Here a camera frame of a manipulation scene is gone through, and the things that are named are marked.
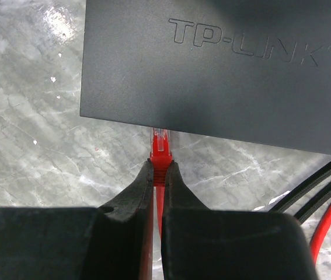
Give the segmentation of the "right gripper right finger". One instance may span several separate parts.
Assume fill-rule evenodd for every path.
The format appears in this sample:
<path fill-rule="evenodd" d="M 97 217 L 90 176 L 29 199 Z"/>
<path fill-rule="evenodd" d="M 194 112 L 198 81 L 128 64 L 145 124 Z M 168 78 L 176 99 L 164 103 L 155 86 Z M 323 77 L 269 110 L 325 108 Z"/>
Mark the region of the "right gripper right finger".
<path fill-rule="evenodd" d="M 277 212 L 218 211 L 168 168 L 161 254 L 166 279 L 317 279 L 298 221 Z"/>

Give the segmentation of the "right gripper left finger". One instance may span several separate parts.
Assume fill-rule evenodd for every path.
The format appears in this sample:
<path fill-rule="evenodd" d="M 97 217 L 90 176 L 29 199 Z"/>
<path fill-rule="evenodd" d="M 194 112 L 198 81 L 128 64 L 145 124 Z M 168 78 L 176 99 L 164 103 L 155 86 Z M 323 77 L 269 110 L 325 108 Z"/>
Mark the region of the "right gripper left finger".
<path fill-rule="evenodd" d="M 99 207 L 0 208 L 0 279 L 151 279 L 154 168 Z"/>

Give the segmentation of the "black network switch box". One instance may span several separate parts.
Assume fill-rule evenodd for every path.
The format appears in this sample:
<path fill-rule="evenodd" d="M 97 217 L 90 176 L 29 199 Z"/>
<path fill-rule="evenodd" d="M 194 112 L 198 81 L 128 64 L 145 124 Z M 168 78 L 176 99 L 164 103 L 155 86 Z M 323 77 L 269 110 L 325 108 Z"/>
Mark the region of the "black network switch box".
<path fill-rule="evenodd" d="M 331 1 L 87 1 L 80 114 L 331 155 Z"/>

